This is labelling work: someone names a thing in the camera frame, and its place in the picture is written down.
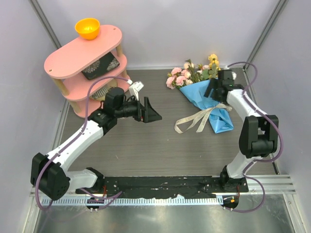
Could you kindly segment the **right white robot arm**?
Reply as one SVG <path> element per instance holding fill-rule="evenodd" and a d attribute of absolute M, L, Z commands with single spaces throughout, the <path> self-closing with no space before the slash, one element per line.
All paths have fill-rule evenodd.
<path fill-rule="evenodd" d="M 219 177 L 220 188 L 234 192 L 246 184 L 245 175 L 256 162 L 277 150 L 278 118 L 262 111 L 249 98 L 243 86 L 235 83 L 230 69 L 220 70 L 217 79 L 211 79 L 205 97 L 211 97 L 221 107 L 232 107 L 243 120 L 239 152 Z"/>

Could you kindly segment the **beige printed ribbon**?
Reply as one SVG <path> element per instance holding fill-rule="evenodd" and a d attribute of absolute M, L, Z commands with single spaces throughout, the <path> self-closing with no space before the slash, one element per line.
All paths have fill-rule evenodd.
<path fill-rule="evenodd" d="M 222 104 L 222 103 L 219 103 L 215 107 L 210 107 L 210 108 L 207 108 L 205 110 L 201 110 L 201 111 L 197 112 L 194 115 L 191 115 L 191 116 L 188 116 L 188 117 L 185 117 L 185 118 L 177 120 L 175 125 L 174 125 L 174 130 L 177 133 L 182 134 L 182 133 L 184 133 L 184 131 L 180 130 L 180 128 L 178 127 L 179 125 L 191 121 L 192 123 L 185 130 L 185 131 L 187 131 L 187 130 L 191 129 L 192 127 L 194 127 L 201 120 L 201 123 L 198 126 L 198 129 L 196 130 L 197 133 L 201 133 L 203 131 L 205 125 L 206 125 L 206 122 L 207 122 L 211 112 L 214 109 L 225 109 L 225 110 L 230 112 L 232 110 L 232 107 L 231 106 L 227 106 L 227 105 Z"/>

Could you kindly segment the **pink three-tier shelf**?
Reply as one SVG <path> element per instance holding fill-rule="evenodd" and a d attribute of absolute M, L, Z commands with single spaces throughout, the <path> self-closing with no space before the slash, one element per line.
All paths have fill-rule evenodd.
<path fill-rule="evenodd" d="M 117 77 L 117 86 L 127 91 L 130 78 L 126 72 L 127 58 L 121 48 L 122 32 L 113 25 L 102 25 L 99 35 L 93 40 L 78 37 L 48 56 L 44 63 L 46 73 L 68 100 L 75 114 L 81 118 L 100 107 L 100 102 L 91 100 L 88 94 L 98 91 L 112 77 Z M 87 80 L 82 70 L 108 52 L 117 58 L 120 65 L 104 75 L 104 80 Z"/>

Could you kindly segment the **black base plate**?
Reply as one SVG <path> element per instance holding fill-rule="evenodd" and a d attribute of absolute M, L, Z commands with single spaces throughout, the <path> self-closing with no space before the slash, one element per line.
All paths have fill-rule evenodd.
<path fill-rule="evenodd" d="M 92 194 L 108 197 L 122 192 L 126 199 L 168 199 L 178 195 L 186 199 L 213 198 L 217 193 L 247 193 L 245 178 L 225 182 L 213 176 L 105 177 L 92 188 Z"/>

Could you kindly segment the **orange plastic bowl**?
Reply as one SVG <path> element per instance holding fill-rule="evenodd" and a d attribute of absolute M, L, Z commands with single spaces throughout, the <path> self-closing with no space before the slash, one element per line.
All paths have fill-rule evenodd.
<path fill-rule="evenodd" d="M 95 18 L 84 18 L 75 24 L 75 30 L 83 39 L 93 40 L 99 34 L 100 22 Z"/>

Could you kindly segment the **blue wrapping paper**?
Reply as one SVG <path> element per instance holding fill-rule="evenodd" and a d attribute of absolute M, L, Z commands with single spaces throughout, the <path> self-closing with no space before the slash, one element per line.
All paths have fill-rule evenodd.
<path fill-rule="evenodd" d="M 195 107 L 199 108 L 201 111 L 210 107 L 215 107 L 219 104 L 211 97 L 204 97 L 208 84 L 209 80 L 206 80 L 184 86 L 180 88 L 180 91 Z M 207 121 L 210 123 L 215 133 L 223 133 L 234 129 L 228 112 L 229 111 L 225 109 L 214 109 L 211 112 Z"/>

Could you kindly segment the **flower bouquet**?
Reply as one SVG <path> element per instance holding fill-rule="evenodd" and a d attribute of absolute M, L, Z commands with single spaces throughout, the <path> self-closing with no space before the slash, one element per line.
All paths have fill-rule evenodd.
<path fill-rule="evenodd" d="M 180 89 L 181 87 L 199 83 L 206 80 L 217 79 L 219 60 L 216 54 L 208 56 L 208 65 L 195 65 L 191 59 L 185 61 L 183 68 L 175 67 L 167 74 L 166 86 L 170 89 Z"/>

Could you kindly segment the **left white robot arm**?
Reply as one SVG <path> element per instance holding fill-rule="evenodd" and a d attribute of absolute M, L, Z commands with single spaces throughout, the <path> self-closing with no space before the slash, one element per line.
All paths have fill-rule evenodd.
<path fill-rule="evenodd" d="M 33 157 L 31 184 L 35 187 L 35 196 L 43 192 L 51 200 L 58 200 L 68 191 L 81 188 L 100 193 L 104 186 L 103 174 L 91 167 L 82 171 L 69 171 L 69 167 L 91 144 L 116 126 L 119 118 L 124 117 L 143 123 L 162 119 L 148 97 L 140 103 L 135 96 L 127 99 L 119 87 L 110 89 L 103 106 L 91 113 L 74 135 L 48 154 L 38 153 Z"/>

